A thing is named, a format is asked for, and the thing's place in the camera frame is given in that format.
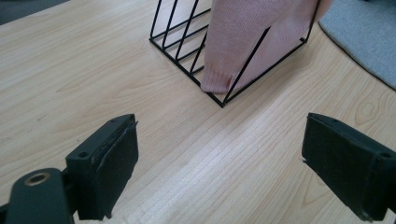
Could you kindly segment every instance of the wire magazine holder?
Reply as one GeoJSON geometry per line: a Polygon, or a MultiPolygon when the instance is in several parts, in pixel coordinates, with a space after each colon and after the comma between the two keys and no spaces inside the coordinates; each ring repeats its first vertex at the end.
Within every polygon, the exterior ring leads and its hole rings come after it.
{"type": "MultiPolygon", "coordinates": [[[[288,58],[294,51],[299,49],[301,46],[307,43],[308,38],[311,34],[312,27],[315,22],[315,17],[318,14],[318,8],[320,5],[318,0],[315,7],[312,20],[309,24],[309,30],[306,37],[300,38],[300,44],[291,49],[286,55],[279,59],[276,63],[271,65],[262,74],[251,80],[247,85],[239,90],[235,89],[235,86],[242,75],[244,75],[251,59],[255,55],[257,49],[261,45],[262,41],[266,37],[271,27],[266,28],[258,43],[255,45],[253,51],[247,57],[247,60],[238,74],[238,77],[233,82],[233,85],[225,94],[215,94],[212,92],[206,92],[206,94],[212,98],[219,106],[224,107],[230,103],[232,99],[250,87],[253,83],[267,74],[270,70],[280,64],[283,60],[288,58]]],[[[201,86],[200,79],[202,79],[204,70],[204,56],[205,55],[205,41],[206,32],[210,22],[210,6],[201,6],[199,0],[191,1],[193,3],[191,11],[188,10],[189,14],[184,13],[183,16],[176,16],[178,10],[177,0],[174,0],[173,5],[163,6],[163,1],[159,0],[154,22],[152,23],[149,41],[159,49],[172,63],[174,63],[187,77],[189,77],[198,87],[201,86]],[[168,8],[170,14],[161,17],[162,11],[168,8]]],[[[183,11],[186,11],[185,6],[180,7],[183,11]]]]}

